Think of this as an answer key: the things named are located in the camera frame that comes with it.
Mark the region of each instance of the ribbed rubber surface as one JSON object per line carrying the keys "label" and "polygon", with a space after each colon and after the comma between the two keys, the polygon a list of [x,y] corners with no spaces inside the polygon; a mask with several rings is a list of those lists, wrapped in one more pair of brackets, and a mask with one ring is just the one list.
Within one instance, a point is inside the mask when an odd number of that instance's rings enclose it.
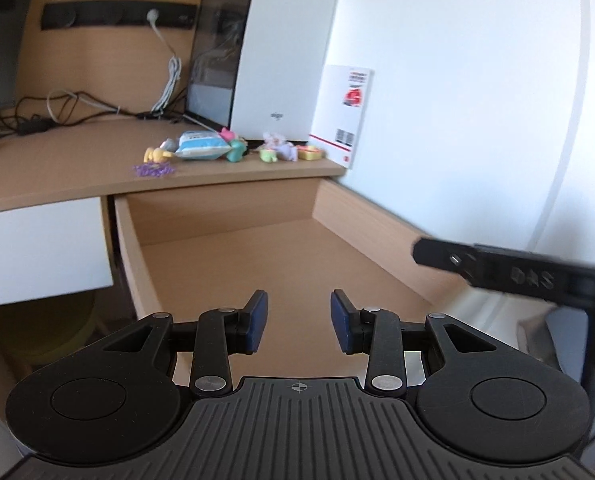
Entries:
{"label": "ribbed rubber surface", "polygon": [[69,468],[30,458],[7,478],[594,479],[570,458],[513,468],[462,458],[429,438],[405,403],[369,396],[351,379],[259,378],[245,379],[231,396],[197,402],[175,435],[141,457],[95,468]]}

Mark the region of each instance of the small toy pieces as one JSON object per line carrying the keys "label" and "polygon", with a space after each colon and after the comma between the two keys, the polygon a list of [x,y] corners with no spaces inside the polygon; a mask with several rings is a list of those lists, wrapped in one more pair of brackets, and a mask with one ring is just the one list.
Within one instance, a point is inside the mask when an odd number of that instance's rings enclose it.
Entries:
{"label": "small toy pieces", "polygon": [[162,162],[166,162],[167,158],[171,158],[174,155],[174,153],[167,152],[161,148],[146,148],[144,163],[154,162],[155,164],[161,164]]}
{"label": "small toy pieces", "polygon": [[324,150],[316,146],[298,146],[297,156],[302,160],[319,160],[324,156]]}
{"label": "small toy pieces", "polygon": [[277,162],[277,153],[270,148],[260,148],[260,158],[264,162]]}
{"label": "small toy pieces", "polygon": [[184,132],[175,152],[186,160],[215,160],[231,151],[231,146],[219,134],[206,131]]}
{"label": "small toy pieces", "polygon": [[159,148],[146,148],[144,163],[133,166],[137,176],[161,177],[175,172],[175,168],[169,160],[175,156],[167,148],[170,147],[170,139],[166,139]]}
{"label": "small toy pieces", "polygon": [[297,148],[286,137],[271,133],[266,133],[263,137],[264,144],[260,146],[260,150],[273,150],[281,160],[297,160]]}
{"label": "small toy pieces", "polygon": [[226,160],[229,162],[239,162],[242,160],[242,156],[244,156],[244,152],[247,148],[246,142],[241,139],[233,139],[229,144],[231,146],[231,151],[226,153]]}
{"label": "small toy pieces", "polygon": [[175,168],[170,162],[162,162],[156,164],[155,162],[147,162],[145,164],[137,164],[133,166],[137,176],[155,176],[161,177],[171,173],[175,173]]}
{"label": "small toy pieces", "polygon": [[228,128],[222,128],[222,131],[219,133],[219,136],[222,137],[229,144],[231,143],[232,140],[237,139],[237,134],[234,134]]}
{"label": "small toy pieces", "polygon": [[297,160],[297,146],[294,146],[291,142],[278,146],[275,151],[281,160],[288,160],[289,162]]}
{"label": "small toy pieces", "polygon": [[178,149],[179,142],[173,139],[166,139],[160,144],[160,148],[165,152],[175,152]]}

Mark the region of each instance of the white cable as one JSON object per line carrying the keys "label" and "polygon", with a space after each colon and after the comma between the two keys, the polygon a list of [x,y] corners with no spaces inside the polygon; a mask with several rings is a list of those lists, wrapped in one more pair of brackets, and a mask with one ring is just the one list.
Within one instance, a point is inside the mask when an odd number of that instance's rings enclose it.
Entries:
{"label": "white cable", "polygon": [[59,115],[56,116],[53,113],[53,109],[51,108],[51,97],[56,92],[61,92],[62,94],[68,95],[69,97],[72,97],[76,101],[81,101],[83,103],[86,103],[88,106],[92,106],[94,108],[99,108],[100,110],[104,110],[106,112],[115,112],[116,114],[119,114],[119,110],[120,110],[119,107],[111,107],[111,106],[105,105],[103,103],[98,103],[97,101],[94,101],[94,100],[91,101],[90,99],[88,99],[86,97],[79,96],[76,93],[71,92],[70,90],[67,90],[65,88],[54,88],[46,96],[46,109],[48,110],[48,114],[50,115],[51,119],[53,121],[55,121],[56,124],[62,124],[59,121]]}
{"label": "white cable", "polygon": [[177,85],[177,81],[180,80],[181,59],[180,57],[178,57],[177,53],[175,52],[175,49],[173,49],[173,47],[170,46],[168,41],[166,41],[166,39],[162,36],[162,33],[155,25],[158,17],[159,12],[157,11],[157,9],[151,9],[148,11],[148,14],[146,14],[146,19],[151,24],[152,30],[157,35],[157,37],[160,38],[160,40],[162,40],[162,43],[164,43],[168,47],[168,50],[170,50],[172,54],[172,57],[168,60],[168,82],[164,87],[162,96],[151,108],[152,112],[162,113],[164,111],[164,108],[168,106],[168,101],[170,101],[170,98],[173,95],[173,92],[175,91],[175,85]]}

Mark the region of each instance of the barcode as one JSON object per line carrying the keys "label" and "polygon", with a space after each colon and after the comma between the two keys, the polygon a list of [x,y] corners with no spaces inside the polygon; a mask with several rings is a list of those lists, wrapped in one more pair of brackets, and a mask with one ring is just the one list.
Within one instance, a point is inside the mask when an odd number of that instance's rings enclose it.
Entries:
{"label": "barcode", "polygon": [[340,144],[345,144],[348,147],[353,145],[353,141],[355,140],[355,134],[351,132],[345,132],[344,130],[338,130],[335,134],[335,142],[339,142]]}

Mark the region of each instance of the yellow toy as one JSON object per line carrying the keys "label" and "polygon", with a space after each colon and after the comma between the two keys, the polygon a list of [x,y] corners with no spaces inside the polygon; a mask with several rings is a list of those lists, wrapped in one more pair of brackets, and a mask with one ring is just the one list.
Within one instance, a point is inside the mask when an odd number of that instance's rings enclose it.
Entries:
{"label": "yellow toy", "polygon": [[161,148],[147,148],[144,154],[144,163],[154,162],[155,164],[160,164],[173,156],[175,156],[173,152],[166,152]]}
{"label": "yellow toy", "polygon": [[319,160],[324,156],[324,151],[315,146],[298,146],[297,156],[302,160]]}

